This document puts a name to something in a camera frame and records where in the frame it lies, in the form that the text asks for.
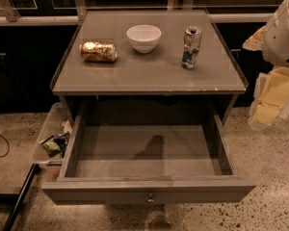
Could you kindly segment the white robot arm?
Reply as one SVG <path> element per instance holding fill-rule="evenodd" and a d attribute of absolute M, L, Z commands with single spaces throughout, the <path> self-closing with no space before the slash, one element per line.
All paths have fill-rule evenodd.
<path fill-rule="evenodd" d="M 243 44 L 249 51 L 261 51 L 273 69 L 259 73 L 250 105 L 249 126 L 263 130 L 289 116 L 289 0 L 284 0 L 267 24 Z"/>

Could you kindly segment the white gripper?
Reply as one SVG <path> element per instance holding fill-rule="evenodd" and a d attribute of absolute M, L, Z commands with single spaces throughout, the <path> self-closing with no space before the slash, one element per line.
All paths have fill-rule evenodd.
<path fill-rule="evenodd" d="M 243 48 L 261 51 L 263 59 L 276 66 L 268 74 L 260 73 L 250 105 L 249 126 L 261 131 L 277 118 L 289 116 L 289 0 L 284 0 L 265 27 L 245 40 Z"/>

